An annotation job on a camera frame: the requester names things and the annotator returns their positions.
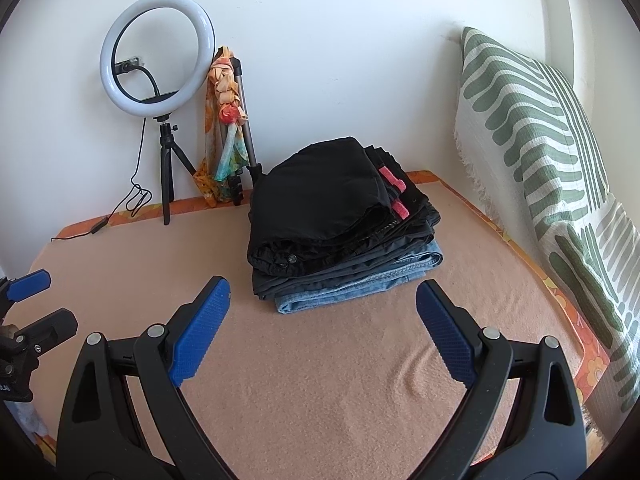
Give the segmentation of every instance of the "green striped pillow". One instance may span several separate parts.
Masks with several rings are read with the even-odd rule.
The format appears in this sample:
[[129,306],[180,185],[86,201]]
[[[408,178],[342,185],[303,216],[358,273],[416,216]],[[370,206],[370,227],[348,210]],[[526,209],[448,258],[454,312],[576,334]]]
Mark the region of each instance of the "green striped pillow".
[[575,300],[607,349],[617,419],[640,396],[640,235],[589,121],[555,68],[462,33],[456,140],[488,211]]

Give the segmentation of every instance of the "folded clothes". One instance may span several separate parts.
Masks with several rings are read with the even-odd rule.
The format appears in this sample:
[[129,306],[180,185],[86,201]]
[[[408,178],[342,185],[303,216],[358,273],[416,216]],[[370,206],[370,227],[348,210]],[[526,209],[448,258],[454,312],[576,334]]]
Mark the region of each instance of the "folded clothes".
[[338,286],[355,278],[369,276],[381,266],[392,264],[398,258],[402,258],[404,254],[424,247],[425,244],[432,240],[433,236],[431,235],[426,237],[408,235],[389,240],[365,254],[309,276],[282,278],[280,276],[268,276],[254,269],[252,276],[254,294],[261,300],[270,300],[283,294]]
[[389,290],[442,261],[428,197],[353,137],[307,146],[261,177],[249,218],[254,294],[283,314]]
[[316,306],[362,298],[424,277],[428,270],[440,265],[443,256],[436,240],[407,253],[391,264],[381,266],[373,274],[355,278],[341,285],[320,290],[304,290],[275,297],[281,314],[290,314]]
[[268,276],[308,276],[440,216],[391,155],[353,137],[304,148],[252,193],[249,263]]

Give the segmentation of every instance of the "mattress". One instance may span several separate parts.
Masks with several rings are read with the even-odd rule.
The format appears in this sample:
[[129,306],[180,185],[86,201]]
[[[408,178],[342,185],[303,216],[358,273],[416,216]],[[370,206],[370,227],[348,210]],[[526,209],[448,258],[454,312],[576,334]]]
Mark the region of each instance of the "mattress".
[[[555,335],[574,376],[586,381],[584,337],[573,307],[495,226],[442,182],[427,180],[419,187],[441,213],[436,239],[445,255],[428,278],[480,326],[528,342]],[[50,272],[51,288],[14,307],[7,319],[23,326],[61,306],[78,318],[78,335],[43,355],[32,375],[40,416],[55,435],[89,333],[139,335],[167,322],[220,275],[231,285],[229,313],[198,373],[181,389],[238,478],[407,478],[465,393],[416,313],[418,282],[278,314],[273,302],[252,294],[247,213],[246,205],[199,210],[174,215],[169,226],[151,218],[49,244],[33,268]],[[152,451],[170,462],[138,381],[129,384]],[[515,388],[509,381],[479,456],[497,445]]]

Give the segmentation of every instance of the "jeans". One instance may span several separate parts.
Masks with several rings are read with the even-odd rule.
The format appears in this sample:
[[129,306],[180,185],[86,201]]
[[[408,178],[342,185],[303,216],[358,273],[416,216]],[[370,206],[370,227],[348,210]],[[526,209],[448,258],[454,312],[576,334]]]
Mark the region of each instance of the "jeans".
[[432,240],[432,234],[406,235],[380,244],[372,251],[354,257],[348,262],[343,262],[331,269],[322,270],[309,276],[282,278],[280,276],[268,276],[254,269],[252,275],[254,294],[261,300],[270,300],[276,296],[303,292],[304,290],[332,288],[359,278],[366,278],[380,269],[388,268],[386,266],[396,264],[406,254],[421,250]]
[[383,292],[411,280],[423,278],[428,270],[442,262],[443,256],[436,240],[421,245],[401,258],[382,265],[373,274],[355,278],[341,285],[321,290],[304,290],[275,297],[276,307],[281,314],[290,314],[316,306],[339,303],[340,301],[362,298],[376,292]]

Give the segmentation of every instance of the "black cable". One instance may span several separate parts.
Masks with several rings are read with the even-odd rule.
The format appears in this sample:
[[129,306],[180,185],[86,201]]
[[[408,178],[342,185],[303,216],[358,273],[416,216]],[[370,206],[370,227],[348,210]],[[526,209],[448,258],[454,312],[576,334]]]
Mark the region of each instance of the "black cable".
[[145,67],[140,66],[140,65],[132,66],[131,69],[132,70],[140,70],[140,72],[144,73],[149,78],[149,81],[151,81],[151,84],[154,87],[154,94],[156,94],[156,97],[160,97],[160,91],[158,90],[158,85],[156,84],[156,80],[151,75],[151,72],[149,72],[149,70],[147,70]]
[[[113,208],[113,211],[111,211],[111,213],[108,216],[102,217],[100,221],[96,225],[94,225],[91,229],[89,229],[87,232],[79,235],[68,236],[65,238],[59,238],[55,236],[51,239],[51,241],[72,240],[73,238],[79,238],[82,236],[96,234],[100,229],[102,229],[109,223],[109,220],[111,220],[111,217],[116,213],[117,209],[122,205],[124,201],[127,201],[127,205],[125,206],[125,209],[129,211],[129,213],[131,213],[131,218],[137,215],[145,205],[151,202],[151,199],[153,198],[153,194],[151,193],[151,191],[143,188],[142,186],[140,186],[140,184],[136,184],[135,182],[133,182],[133,179],[136,177],[136,175],[138,174],[138,170],[140,169],[140,158],[142,158],[142,144],[144,143],[144,140],[145,140],[145,126],[146,126],[146,117],[142,121],[142,134],[140,135],[140,148],[138,149],[138,161],[136,163],[136,171],[133,173],[133,175],[131,175],[131,178],[129,179],[129,181],[131,182],[131,189],[125,195],[125,197],[122,200],[120,200],[120,202],[118,202],[118,205]],[[136,198],[138,199],[138,201],[135,203],[134,206],[131,206],[131,203]]]

